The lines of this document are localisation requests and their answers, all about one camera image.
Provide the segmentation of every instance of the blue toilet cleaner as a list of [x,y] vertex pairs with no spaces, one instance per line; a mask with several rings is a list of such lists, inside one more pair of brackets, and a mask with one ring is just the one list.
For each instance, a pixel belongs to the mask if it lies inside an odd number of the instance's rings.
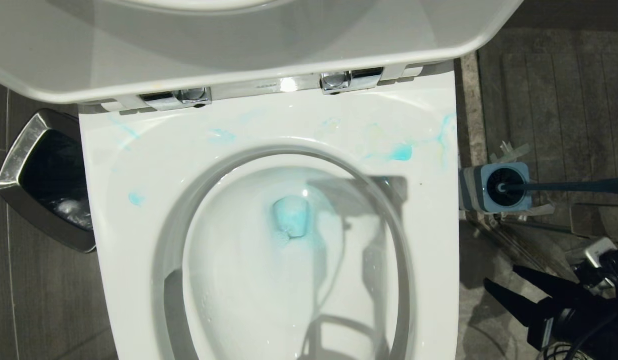
[[311,208],[309,202],[300,196],[286,196],[273,204],[273,215],[277,230],[289,239],[307,235]]

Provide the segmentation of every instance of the blue cleaning residue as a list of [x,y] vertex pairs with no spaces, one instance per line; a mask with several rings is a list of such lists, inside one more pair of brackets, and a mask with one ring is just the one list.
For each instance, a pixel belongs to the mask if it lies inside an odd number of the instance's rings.
[[414,155],[414,147],[407,143],[400,143],[396,145],[393,152],[389,155],[389,160],[396,160],[398,162],[408,162]]
[[442,125],[440,126],[440,133],[437,135],[437,137],[435,137],[435,141],[439,143],[442,147],[441,157],[443,168],[447,167],[447,143],[445,141],[445,135],[447,132],[447,128],[449,127],[449,125],[451,125],[451,120],[456,117],[456,114],[457,112],[454,112],[453,114],[448,114],[444,117],[444,119],[442,120]]
[[127,134],[131,135],[134,139],[140,139],[140,135],[135,130],[133,130],[132,128],[130,128],[127,125],[124,125],[124,123],[121,123],[120,121],[116,120],[113,116],[108,115],[107,119],[109,121],[111,121],[111,123],[114,123],[121,130],[123,130]]
[[254,109],[238,116],[238,122],[241,124],[246,124],[256,118],[263,117],[265,113],[266,111],[264,109]]
[[227,130],[211,129],[211,135],[207,139],[211,143],[215,144],[229,144],[236,140],[236,135]]
[[143,203],[145,202],[145,197],[135,191],[130,192],[128,197],[129,203],[136,205],[136,207],[142,207]]
[[288,239],[299,239],[307,235],[311,218],[309,202],[300,196],[286,196],[272,207],[277,230]]

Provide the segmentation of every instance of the trash can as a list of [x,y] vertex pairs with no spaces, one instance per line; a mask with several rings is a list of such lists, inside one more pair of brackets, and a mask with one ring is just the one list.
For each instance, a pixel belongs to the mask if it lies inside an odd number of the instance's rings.
[[81,253],[96,248],[78,119],[42,109],[4,160],[0,195],[33,226]]

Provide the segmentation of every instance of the blue stain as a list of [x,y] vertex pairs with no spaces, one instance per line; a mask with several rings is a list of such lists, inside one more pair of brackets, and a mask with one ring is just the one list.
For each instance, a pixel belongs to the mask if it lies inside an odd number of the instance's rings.
[[307,235],[311,217],[307,200],[300,196],[286,196],[276,201],[272,210],[277,230],[289,239],[299,239]]
[[327,120],[322,122],[322,126],[331,126],[331,125],[340,125],[341,123],[341,119],[339,118],[334,118],[334,117],[330,117]]
[[236,140],[236,135],[227,130],[211,129],[211,137],[208,141],[216,144],[229,144]]
[[412,159],[412,155],[414,155],[414,148],[409,144],[401,143],[396,145],[391,155],[389,155],[389,159],[407,162]]
[[135,132],[135,130],[133,130],[127,125],[124,125],[124,123],[121,123],[120,121],[116,120],[113,116],[108,115],[107,119],[111,121],[111,123],[114,123],[121,130],[131,135],[134,139],[140,139],[140,135],[137,132]]
[[129,193],[129,203],[136,205],[136,207],[142,207],[145,202],[145,197],[136,192]]
[[129,147],[129,145],[127,145],[123,141],[116,139],[115,142],[117,142],[117,145],[119,145],[120,149],[124,151],[131,151],[131,148]]
[[445,135],[447,132],[447,127],[451,124],[451,120],[456,117],[456,112],[453,114],[448,114],[442,120],[442,125],[440,126],[440,133],[435,137],[435,141],[440,144],[442,147],[442,167],[447,167],[447,143],[445,141]]

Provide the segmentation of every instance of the toilet brush holder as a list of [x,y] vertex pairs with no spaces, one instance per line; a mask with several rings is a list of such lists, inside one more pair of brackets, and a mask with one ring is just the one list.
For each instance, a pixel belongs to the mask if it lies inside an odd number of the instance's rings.
[[503,184],[529,184],[527,164],[510,162],[460,169],[460,210],[503,213],[531,209],[532,199],[529,191],[505,191],[502,188]]

